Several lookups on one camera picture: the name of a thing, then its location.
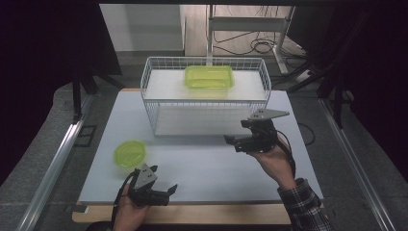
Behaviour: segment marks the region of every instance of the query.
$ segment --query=metal frame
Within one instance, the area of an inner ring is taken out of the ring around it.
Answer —
[[[294,7],[291,7],[284,18],[270,17],[225,17],[214,16],[213,5],[210,5],[208,18],[207,57],[213,57],[213,34],[214,31],[262,31],[279,32],[280,37],[273,46],[273,55],[283,75],[288,74],[285,62],[282,59],[281,50],[285,36],[288,33],[289,24],[293,16]]]
[[[45,175],[38,186],[36,194],[31,200],[16,230],[30,231],[35,228],[39,216],[42,212],[42,209],[44,208],[45,203],[47,202],[47,199],[50,193],[52,192],[55,183],[58,180],[61,170],[64,167],[66,158],[68,157],[69,152],[81,130],[81,127],[84,124],[87,115],[86,111],[88,110],[92,100],[93,96],[91,95],[87,96],[83,104],[83,113],[80,114],[79,120],[76,123],[73,123],[69,126],[65,134],[65,137],[60,147],[58,148],[57,153],[54,156],[53,161],[51,162],[49,168],[45,172]]]
[[[360,161],[354,149],[352,148],[350,142],[348,141],[347,136],[344,133],[344,130],[341,129],[333,118],[329,102],[327,99],[319,100],[321,107],[324,110],[327,120],[329,121],[330,127],[333,129],[333,132],[341,145],[345,158],[347,159],[351,170],[354,173],[354,176],[357,179],[357,182],[365,196],[368,204],[370,205],[372,212],[377,219],[378,224],[382,230],[395,230],[394,224],[391,220],[391,217],[385,208],[380,196],[372,185],[369,177],[366,175],[364,168],[361,166]]]

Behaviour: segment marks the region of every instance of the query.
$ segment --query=white table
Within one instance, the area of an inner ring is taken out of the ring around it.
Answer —
[[[290,115],[273,120],[275,127],[290,139],[297,163],[296,176],[307,178],[322,198],[306,147],[298,129],[291,103],[284,91],[273,91],[268,108]],[[118,167],[114,151],[124,141],[146,144],[146,163],[159,166],[154,190],[166,191],[178,184],[170,204],[259,204],[278,203],[277,184],[259,164],[244,153],[237,153],[222,136],[155,137],[140,93],[121,91],[116,99],[105,132],[95,154],[89,175],[79,197],[87,205],[112,203],[117,190],[132,168]]]

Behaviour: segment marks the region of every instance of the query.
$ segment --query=green plastic container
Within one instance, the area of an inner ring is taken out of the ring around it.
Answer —
[[[115,150],[115,163],[121,167],[135,167],[146,157],[143,141],[125,141]]]
[[[185,69],[185,86],[189,89],[228,90],[234,86],[229,65],[190,65]]]

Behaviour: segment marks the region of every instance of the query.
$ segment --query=black curtain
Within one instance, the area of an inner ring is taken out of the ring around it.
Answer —
[[[343,76],[351,110],[408,179],[408,8],[381,1],[349,52]]]
[[[55,90],[90,67],[121,74],[98,4],[0,4],[1,184],[48,116]]]

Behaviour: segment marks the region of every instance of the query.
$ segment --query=wall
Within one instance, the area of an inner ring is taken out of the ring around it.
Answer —
[[[184,50],[180,5],[100,4],[115,51]]]

